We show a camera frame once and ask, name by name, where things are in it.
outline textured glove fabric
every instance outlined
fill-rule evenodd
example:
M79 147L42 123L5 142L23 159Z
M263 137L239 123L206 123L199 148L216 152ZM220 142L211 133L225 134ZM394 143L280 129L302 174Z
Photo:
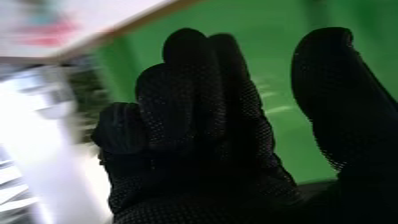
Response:
M113 223L380 223L398 199L398 112L346 29L303 37L291 88L339 171L337 183L305 202L273 152L234 38L191 29L170 35L163 63L136 80L136 104L108 106L92 133Z
M300 202L231 35L170 35L136 104L104 109L92 140L115 223L252 223L252 211Z
M351 47L351 33L325 28L298 44L291 88L339 180L302 207L307 223L396 223L398 110Z

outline green panel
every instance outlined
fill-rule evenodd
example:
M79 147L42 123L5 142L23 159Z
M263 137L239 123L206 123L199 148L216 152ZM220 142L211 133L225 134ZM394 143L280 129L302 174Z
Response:
M131 102L138 67L126 36L115 38L94 51L94 58L99 64L99 77L110 90L110 98L113 101Z
M394 63L398 59L398 3L392 0L207 0L126 35L119 47L104 47L99 58L108 68L117 99L131 97L131 81L161 62L161 44L183 27L206 34L229 32L241 44L252 79L277 137L277 153L298 182L334 177L318 151L310 126L289 90L289 61L294 45L307 31L344 26L355 33L355 46L392 95L398 96ZM117 51L124 58L115 59Z
M159 63L163 40L183 27L199 29L207 35L227 32L236 36L261 91L286 168L300 182L330 178L334 172L319 155L309 123L289 90L291 53L307 32L300 2L213 0L199 3L127 35L140 69Z

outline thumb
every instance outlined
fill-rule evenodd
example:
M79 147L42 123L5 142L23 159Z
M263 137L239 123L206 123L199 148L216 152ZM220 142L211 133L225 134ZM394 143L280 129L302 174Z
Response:
M398 146L396 102L351 47L351 39L344 28L314 30L294 49L291 65L293 95L337 170L353 161L369 159L383 144Z

